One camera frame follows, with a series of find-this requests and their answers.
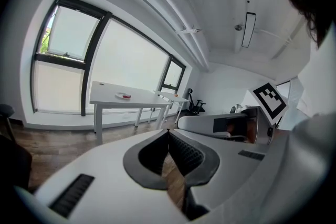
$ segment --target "linear ceiling lamp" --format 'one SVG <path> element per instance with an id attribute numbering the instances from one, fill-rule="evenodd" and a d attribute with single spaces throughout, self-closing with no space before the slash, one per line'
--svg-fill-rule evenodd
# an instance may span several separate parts
<path id="1" fill-rule="evenodd" d="M 242 47 L 248 48 L 253 34 L 254 24 L 256 23 L 257 15 L 255 13 L 246 13 L 245 31 Z"/>

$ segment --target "black chair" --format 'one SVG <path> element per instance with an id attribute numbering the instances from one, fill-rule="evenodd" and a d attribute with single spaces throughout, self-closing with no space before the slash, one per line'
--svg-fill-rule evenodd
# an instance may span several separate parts
<path id="1" fill-rule="evenodd" d="M 14 109 L 7 104 L 0 104 L 0 119 L 5 122 L 7 133 L 11 140 L 0 135 L 0 169 L 3 179 L 10 185 L 28 189 L 32 155 L 16 144 L 9 117 Z"/>
<path id="2" fill-rule="evenodd" d="M 189 110 L 190 112 L 194 113 L 194 114 L 199 114 L 200 112 L 205 112 L 204 108 L 202 107 L 204 104 L 203 100 L 197 100 L 197 104 L 194 104 L 193 98 L 191 96 L 193 92 L 193 89 L 189 89 L 188 90 L 188 94 L 189 94 L 189 98 L 190 98 L 190 105 L 189 105 Z"/>

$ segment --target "stool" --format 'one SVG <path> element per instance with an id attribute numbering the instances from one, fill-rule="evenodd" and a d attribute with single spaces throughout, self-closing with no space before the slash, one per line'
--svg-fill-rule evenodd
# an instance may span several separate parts
<path id="1" fill-rule="evenodd" d="M 14 109 L 8 104 L 0 104 L 0 116 L 4 119 L 7 133 L 14 143 L 16 143 L 9 117 L 14 114 Z"/>

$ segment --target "black slot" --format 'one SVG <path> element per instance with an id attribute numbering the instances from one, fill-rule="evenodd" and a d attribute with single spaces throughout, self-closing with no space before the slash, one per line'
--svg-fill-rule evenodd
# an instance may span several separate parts
<path id="1" fill-rule="evenodd" d="M 264 154 L 251 152 L 251 151 L 245 151 L 245 150 L 240 151 L 238 154 L 244 157 L 251 158 L 251 159 L 257 159 L 258 161 L 262 161 L 265 157 Z"/>
<path id="2" fill-rule="evenodd" d="M 80 174 L 53 202 L 50 209 L 67 218 L 93 180 L 93 176 Z"/>

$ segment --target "floor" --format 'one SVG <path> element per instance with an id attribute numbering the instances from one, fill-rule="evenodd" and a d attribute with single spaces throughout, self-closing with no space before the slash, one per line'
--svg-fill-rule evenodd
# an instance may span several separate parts
<path id="1" fill-rule="evenodd" d="M 167 118 L 163 129 L 176 128 L 176 116 Z M 26 129 L 21 125 L 12 124 L 17 143 L 27 149 L 33 156 L 29 189 L 36 189 L 49 176 L 72 162 L 78 156 L 96 146 L 93 131 L 43 131 Z M 124 139 L 129 136 L 155 130 L 155 121 L 140 123 L 139 127 L 127 125 L 103 130 L 104 143 Z M 184 177 L 177 169 L 171 156 L 165 159 L 162 176 L 168 185 L 168 195 L 181 209 L 184 197 Z"/>

